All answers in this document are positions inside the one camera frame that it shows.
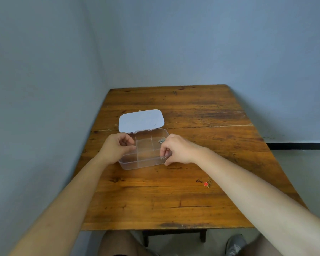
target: plastic box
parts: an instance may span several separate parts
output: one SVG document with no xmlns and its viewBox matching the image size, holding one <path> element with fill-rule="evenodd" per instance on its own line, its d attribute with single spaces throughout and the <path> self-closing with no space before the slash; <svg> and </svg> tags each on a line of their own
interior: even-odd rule
<svg viewBox="0 0 320 256">
<path fill-rule="evenodd" d="M 137 147 L 133 153 L 126 154 L 119 160 L 123 169 L 132 170 L 162 164 L 166 161 L 166 157 L 160 157 L 161 142 L 159 141 L 166 139 L 168 132 L 166 129 L 157 128 L 164 124 L 160 110 L 138 111 L 120 117 L 119 131 L 128 133 Z"/>
</svg>

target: person's left hand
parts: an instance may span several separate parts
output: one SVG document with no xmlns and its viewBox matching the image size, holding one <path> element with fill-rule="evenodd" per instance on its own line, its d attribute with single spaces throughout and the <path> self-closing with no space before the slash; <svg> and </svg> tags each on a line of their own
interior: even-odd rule
<svg viewBox="0 0 320 256">
<path fill-rule="evenodd" d="M 126 133 L 112 134 L 105 140 L 96 157 L 104 163 L 116 163 L 123 155 L 136 149 L 134 140 Z"/>
</svg>

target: black baseboard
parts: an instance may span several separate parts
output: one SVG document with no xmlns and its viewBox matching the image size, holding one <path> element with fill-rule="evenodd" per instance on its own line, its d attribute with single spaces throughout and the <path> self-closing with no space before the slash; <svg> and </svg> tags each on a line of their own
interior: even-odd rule
<svg viewBox="0 0 320 256">
<path fill-rule="evenodd" d="M 268 143 L 270 150 L 320 150 L 320 143 Z"/>
</svg>

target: open lid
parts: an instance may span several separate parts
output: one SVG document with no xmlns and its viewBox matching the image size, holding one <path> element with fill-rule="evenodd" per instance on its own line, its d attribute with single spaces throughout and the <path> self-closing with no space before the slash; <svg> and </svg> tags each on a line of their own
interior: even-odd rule
<svg viewBox="0 0 320 256">
<path fill-rule="evenodd" d="M 118 122 L 118 130 L 136 133 L 143 130 L 161 128 L 165 124 L 160 110 L 137 111 L 123 114 Z"/>
</svg>

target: clear plastic container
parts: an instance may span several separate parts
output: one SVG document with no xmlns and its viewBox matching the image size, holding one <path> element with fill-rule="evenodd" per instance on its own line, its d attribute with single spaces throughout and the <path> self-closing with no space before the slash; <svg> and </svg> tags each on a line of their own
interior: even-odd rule
<svg viewBox="0 0 320 256">
<path fill-rule="evenodd" d="M 168 137 L 166 129 L 157 128 L 128 134 L 137 148 L 132 154 L 126 154 L 119 160 L 123 169 L 132 170 L 162 164 L 166 161 L 166 157 L 160 157 L 161 142 L 159 142 Z"/>
</svg>

